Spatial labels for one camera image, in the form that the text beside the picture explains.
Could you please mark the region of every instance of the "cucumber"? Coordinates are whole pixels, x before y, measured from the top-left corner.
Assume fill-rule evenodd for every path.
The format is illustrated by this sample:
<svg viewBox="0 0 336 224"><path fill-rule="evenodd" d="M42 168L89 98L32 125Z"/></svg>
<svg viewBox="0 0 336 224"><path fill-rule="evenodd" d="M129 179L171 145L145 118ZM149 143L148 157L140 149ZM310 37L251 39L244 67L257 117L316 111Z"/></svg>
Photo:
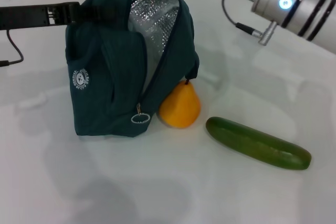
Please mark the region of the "cucumber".
<svg viewBox="0 0 336 224"><path fill-rule="evenodd" d="M291 170L309 167L310 153L296 144L218 117L209 118L206 129L220 143L267 164Z"/></svg>

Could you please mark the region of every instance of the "white surface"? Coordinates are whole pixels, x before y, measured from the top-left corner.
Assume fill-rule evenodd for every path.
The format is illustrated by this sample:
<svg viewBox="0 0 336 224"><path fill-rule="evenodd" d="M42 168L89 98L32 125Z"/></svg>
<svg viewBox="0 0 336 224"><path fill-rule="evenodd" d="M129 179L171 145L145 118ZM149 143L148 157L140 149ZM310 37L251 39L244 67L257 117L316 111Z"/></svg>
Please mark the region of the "white surface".
<svg viewBox="0 0 336 224"><path fill-rule="evenodd" d="M0 6L83 0L0 0ZM267 47L234 28L221 0L185 0L201 59L193 81L203 109L143 135L76 136L65 27L13 30L25 61L0 69L0 223L334 224L336 56L278 29ZM246 0L240 22L263 30ZM0 59L16 59L5 32ZM309 150L307 171L263 164L213 141L222 116Z"/></svg>

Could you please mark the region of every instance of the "zipper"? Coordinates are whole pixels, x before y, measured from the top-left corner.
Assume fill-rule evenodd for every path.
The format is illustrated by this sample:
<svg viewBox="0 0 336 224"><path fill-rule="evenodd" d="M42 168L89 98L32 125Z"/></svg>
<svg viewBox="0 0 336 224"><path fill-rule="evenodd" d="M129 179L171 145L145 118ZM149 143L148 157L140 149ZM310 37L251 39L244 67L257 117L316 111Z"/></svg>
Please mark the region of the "zipper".
<svg viewBox="0 0 336 224"><path fill-rule="evenodd" d="M169 38L168 38L168 41L167 41L167 44L166 44L166 46L165 46L165 48L168 48L169 47L169 45L170 45L170 43L171 43L171 40L172 40L172 35L174 35L174 33L175 33L175 30L176 30L176 24L177 24L177 20L180 18L180 15L181 15L181 0L178 0L178 4L179 4L179 8L178 8L178 12L177 12L177 16L176 16L176 20L175 20L175 23L174 23L174 26L173 26L173 28L172 28L172 31L171 31L171 33L170 33L170 36L169 36ZM144 40L144 37L143 36L141 36L142 38L143 38L143 43L144 43L144 45L145 45L145 49L146 49L146 44L145 44L145 40ZM145 65L147 66L147 49L145 50ZM145 114L145 115L148 115L148 114L146 114L146 113L142 113L141 112L141 103L144 101L144 99L146 98L146 96L148 95L148 92L149 92L149 90L152 88L152 86L153 86L153 84L154 84L154 80L157 78L157 76L159 75L159 70L161 69L161 66L162 66L162 63L163 63L163 60L165 59L165 57L166 57L166 54L167 54L167 50L164 50L163 51L163 53L162 53L162 55L161 55L161 58L160 58L160 61L159 61L159 63L157 64L157 67L156 67L156 69L155 69L155 72L154 72L154 75L152 76L152 78L151 78L151 80L150 80L150 82L149 82L149 84L148 84L148 86L146 87L146 89L141 93L141 95L140 95L140 97L139 97L139 99L138 99L138 104L136 105L136 107L137 107L137 115L141 115L141 114Z"/></svg>

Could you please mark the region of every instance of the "dark green bag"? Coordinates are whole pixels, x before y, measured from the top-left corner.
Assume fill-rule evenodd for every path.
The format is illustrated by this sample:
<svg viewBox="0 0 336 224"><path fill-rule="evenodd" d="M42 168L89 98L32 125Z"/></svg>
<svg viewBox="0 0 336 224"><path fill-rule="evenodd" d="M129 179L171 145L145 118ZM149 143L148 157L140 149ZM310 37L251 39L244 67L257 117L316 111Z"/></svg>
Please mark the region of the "dark green bag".
<svg viewBox="0 0 336 224"><path fill-rule="evenodd" d="M78 135L137 136L183 79L197 76L194 27L183 0L86 0L116 22L67 27L66 58Z"/></svg>

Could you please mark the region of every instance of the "metal cylinder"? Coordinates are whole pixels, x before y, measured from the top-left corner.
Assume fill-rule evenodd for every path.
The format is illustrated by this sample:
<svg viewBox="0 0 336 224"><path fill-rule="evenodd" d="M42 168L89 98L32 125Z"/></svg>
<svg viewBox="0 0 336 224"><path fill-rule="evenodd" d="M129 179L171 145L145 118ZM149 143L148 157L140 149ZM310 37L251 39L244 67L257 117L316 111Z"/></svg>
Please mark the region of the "metal cylinder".
<svg viewBox="0 0 336 224"><path fill-rule="evenodd" d="M265 32L262 34L261 39L259 41L259 44L265 46L267 45L267 43L269 42L269 40L271 39L275 28L277 27L277 23L275 21L271 22L271 24L269 24L268 28L265 30Z"/></svg>
<svg viewBox="0 0 336 224"><path fill-rule="evenodd" d="M336 54L335 4L336 0L255 0L252 12Z"/></svg>

